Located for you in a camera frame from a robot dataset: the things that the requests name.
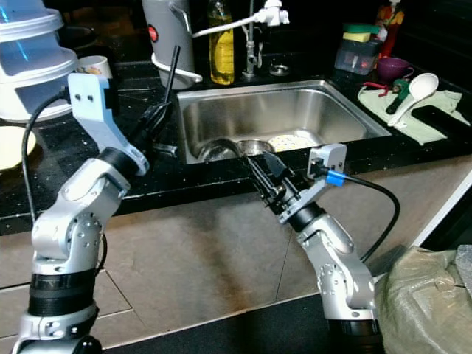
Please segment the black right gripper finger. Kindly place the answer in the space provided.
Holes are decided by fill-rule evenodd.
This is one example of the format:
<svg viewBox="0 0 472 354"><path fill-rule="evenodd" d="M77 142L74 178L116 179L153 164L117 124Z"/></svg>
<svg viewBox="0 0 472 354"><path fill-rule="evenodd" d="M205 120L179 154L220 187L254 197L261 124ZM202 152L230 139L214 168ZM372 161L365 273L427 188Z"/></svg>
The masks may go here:
<svg viewBox="0 0 472 354"><path fill-rule="evenodd" d="M260 194L260 199L262 199L267 208L269 208L276 202L277 187L273 185L272 180L264 169L261 168L256 161L251 159L250 156L245 157L245 163L250 171L253 183Z"/></svg>
<svg viewBox="0 0 472 354"><path fill-rule="evenodd" d="M262 159L267 168L267 172L262 172L263 186L294 185L294 173L279 156L272 152L263 151Z"/></svg>

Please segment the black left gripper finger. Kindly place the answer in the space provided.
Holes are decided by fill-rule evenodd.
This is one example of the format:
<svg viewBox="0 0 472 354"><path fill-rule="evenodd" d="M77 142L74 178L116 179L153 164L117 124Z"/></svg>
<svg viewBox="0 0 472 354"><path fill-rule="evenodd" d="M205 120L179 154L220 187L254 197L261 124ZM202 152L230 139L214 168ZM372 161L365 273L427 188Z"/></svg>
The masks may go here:
<svg viewBox="0 0 472 354"><path fill-rule="evenodd" d="M179 56L180 56L180 46L176 45L174 47L174 56L170 64L170 68L167 70L169 74L168 74L167 82L165 83L165 93L163 94L164 98L161 104L161 108L163 111L169 111L170 94L174 86L174 80L176 78L176 69L178 68Z"/></svg>

